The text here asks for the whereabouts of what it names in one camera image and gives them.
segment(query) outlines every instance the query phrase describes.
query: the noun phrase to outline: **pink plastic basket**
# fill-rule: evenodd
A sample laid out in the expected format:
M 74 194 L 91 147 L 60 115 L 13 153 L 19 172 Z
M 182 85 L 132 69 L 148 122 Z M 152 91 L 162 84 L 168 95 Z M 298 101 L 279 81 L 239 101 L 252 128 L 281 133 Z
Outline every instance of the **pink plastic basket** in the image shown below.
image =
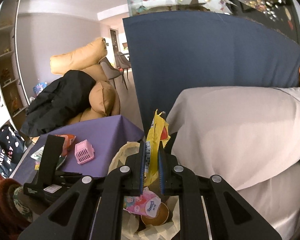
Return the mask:
M 94 149 L 87 140 L 84 140 L 75 145 L 74 156 L 78 164 L 84 164 L 94 158 Z

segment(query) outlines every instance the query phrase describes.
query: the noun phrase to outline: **wooden floor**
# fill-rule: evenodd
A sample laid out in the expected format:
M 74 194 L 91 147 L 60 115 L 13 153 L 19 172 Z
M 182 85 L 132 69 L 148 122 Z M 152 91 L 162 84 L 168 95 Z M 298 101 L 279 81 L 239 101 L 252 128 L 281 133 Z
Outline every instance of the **wooden floor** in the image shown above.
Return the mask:
M 115 85 L 119 94 L 121 103 L 121 114 L 126 117 L 130 122 L 135 124 L 141 130 L 143 130 L 141 115 L 137 100 L 136 88 L 134 86 L 132 70 L 128 71 L 129 80 L 127 79 L 127 72 L 124 71 L 124 78 L 127 83 L 128 90 L 126 89 L 122 78 L 115 79 Z

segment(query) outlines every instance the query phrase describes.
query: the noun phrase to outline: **gray chair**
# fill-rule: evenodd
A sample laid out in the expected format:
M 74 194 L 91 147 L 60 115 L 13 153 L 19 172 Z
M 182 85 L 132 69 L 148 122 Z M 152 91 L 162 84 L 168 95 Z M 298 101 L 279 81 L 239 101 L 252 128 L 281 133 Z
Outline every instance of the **gray chair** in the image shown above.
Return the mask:
M 109 80 L 112 80 L 113 81 L 113 86 L 114 88 L 116 89 L 115 87 L 115 81 L 114 79 L 117 78 L 117 77 L 122 77 L 122 81 L 124 82 L 124 85 L 126 86 L 126 89 L 128 90 L 128 87 L 127 87 L 127 84 L 126 84 L 126 81 L 124 79 L 124 72 L 123 71 L 120 71 L 118 69 L 115 69 L 111 64 L 110 62 L 108 61 L 107 58 L 104 58 L 100 61 L 100 65 L 102 66 L 102 69 L 103 71 L 105 72 L 107 78 Z
M 127 70 L 127 79 L 129 79 L 128 69 L 131 68 L 130 61 L 128 61 L 127 58 L 123 55 L 123 53 L 120 51 L 116 52 L 116 54 L 114 55 L 114 59 L 117 64 L 117 67 L 122 68 L 123 72 L 125 69 Z

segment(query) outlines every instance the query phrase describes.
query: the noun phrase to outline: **beige plastic bag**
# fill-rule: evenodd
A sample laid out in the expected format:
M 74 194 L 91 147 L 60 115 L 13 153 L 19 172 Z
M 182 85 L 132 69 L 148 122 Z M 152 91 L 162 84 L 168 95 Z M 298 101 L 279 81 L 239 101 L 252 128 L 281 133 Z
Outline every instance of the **beige plastic bag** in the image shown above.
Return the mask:
M 108 173 L 124 165 L 126 158 L 138 151 L 139 143 L 127 142 L 112 159 Z M 179 198 L 170 197 L 166 205 L 172 213 L 172 219 L 162 226 L 147 226 L 139 232 L 139 217 L 123 211 L 121 240 L 171 240 L 180 231 Z

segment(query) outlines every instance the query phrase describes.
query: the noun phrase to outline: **black jacket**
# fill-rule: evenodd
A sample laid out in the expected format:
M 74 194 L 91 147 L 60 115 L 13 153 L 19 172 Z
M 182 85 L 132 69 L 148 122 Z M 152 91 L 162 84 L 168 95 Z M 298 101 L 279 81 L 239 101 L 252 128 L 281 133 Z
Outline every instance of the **black jacket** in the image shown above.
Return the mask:
M 90 107 L 96 81 L 80 70 L 69 70 L 48 85 L 30 104 L 21 132 L 30 137 L 51 132 Z

